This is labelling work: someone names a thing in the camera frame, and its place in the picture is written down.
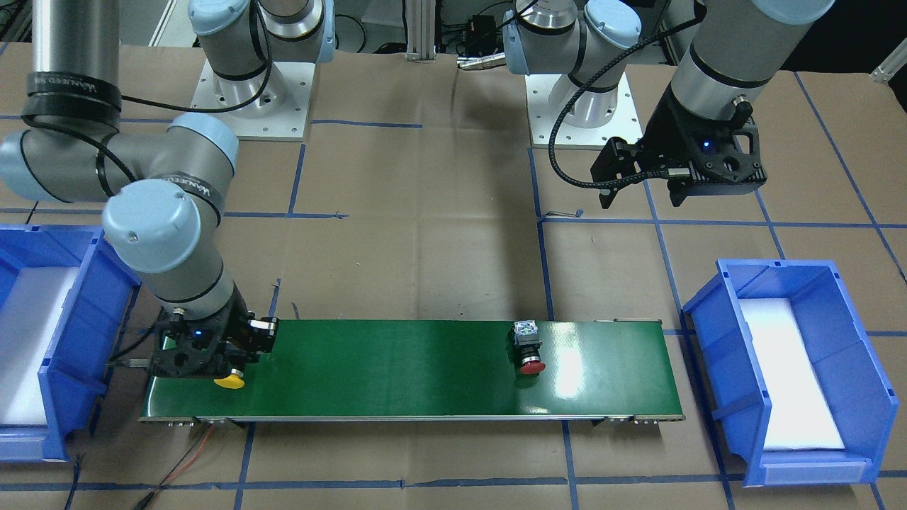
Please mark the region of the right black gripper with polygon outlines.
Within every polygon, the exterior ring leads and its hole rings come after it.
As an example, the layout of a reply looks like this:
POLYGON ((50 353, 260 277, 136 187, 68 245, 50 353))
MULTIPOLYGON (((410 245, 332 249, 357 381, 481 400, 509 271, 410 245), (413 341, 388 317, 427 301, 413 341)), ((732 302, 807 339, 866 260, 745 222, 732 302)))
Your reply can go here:
POLYGON ((148 372, 159 378, 222 380, 258 363, 260 353, 272 352, 278 317, 257 319, 235 287, 224 307, 204 319, 186 319, 166 312, 156 323, 158 345, 150 355, 148 372))

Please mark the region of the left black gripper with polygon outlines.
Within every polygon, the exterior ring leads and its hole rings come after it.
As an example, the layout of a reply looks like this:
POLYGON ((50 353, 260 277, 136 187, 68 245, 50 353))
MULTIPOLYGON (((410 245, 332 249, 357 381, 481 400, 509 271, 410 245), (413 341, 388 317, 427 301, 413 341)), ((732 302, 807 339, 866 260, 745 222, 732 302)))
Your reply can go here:
POLYGON ((667 181, 672 206, 690 196, 743 195, 767 181, 761 164, 753 107, 745 97, 732 100, 728 120, 700 118, 667 89, 644 135, 636 143, 612 137, 593 162, 602 209, 616 192, 650 179, 667 181))

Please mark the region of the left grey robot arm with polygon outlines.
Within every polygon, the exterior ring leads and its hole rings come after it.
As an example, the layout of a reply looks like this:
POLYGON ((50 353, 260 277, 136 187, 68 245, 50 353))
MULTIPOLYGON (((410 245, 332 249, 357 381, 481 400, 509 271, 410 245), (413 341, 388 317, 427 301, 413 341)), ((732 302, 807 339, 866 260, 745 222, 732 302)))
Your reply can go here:
POLYGON ((554 74, 553 126, 542 141, 564 183, 599 194, 608 209, 623 188, 666 181, 674 206, 691 196, 745 195, 767 183, 754 102, 830 1, 705 1, 684 21, 647 38, 621 1, 516 1, 502 26, 513 74, 554 74), (689 48, 637 142, 610 136, 589 180, 561 168, 556 142, 576 108, 595 96, 613 103, 631 56, 694 29, 689 48))

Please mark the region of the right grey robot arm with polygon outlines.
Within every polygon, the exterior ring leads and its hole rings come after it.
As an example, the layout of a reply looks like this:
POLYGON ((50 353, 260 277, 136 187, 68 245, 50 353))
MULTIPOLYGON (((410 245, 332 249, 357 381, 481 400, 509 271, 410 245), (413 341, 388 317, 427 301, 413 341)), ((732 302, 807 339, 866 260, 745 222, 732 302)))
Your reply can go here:
POLYGON ((222 98, 218 108, 168 106, 163 135, 120 130, 119 3, 35 1, 33 72, 23 132, 2 142, 2 181, 29 200, 101 201, 122 261, 161 303, 150 375, 242 385, 272 351, 275 317, 255 317, 214 245, 237 170, 239 139, 224 113, 286 106, 276 66, 329 62, 331 1, 191 1, 188 16, 222 98))

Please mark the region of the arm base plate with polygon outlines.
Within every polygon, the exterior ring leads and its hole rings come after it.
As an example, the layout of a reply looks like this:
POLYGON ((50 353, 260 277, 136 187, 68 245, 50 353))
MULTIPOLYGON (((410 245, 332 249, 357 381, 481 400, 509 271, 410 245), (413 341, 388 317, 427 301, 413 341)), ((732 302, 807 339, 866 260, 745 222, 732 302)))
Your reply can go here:
MULTIPOLYGON (((317 65, 314 62, 275 62, 262 96, 243 108, 214 113, 241 141, 304 142, 308 135, 309 107, 317 65)), ((228 81, 205 62, 191 107, 221 109, 236 106, 255 94, 263 75, 228 81)))
MULTIPOLYGON (((535 74, 525 77, 531 146, 547 146, 554 120, 577 87, 567 75, 535 74)), ((610 137, 627 142, 642 137, 641 124, 623 74, 615 89, 606 93, 584 93, 571 107, 558 129, 557 148, 601 149, 610 137)))

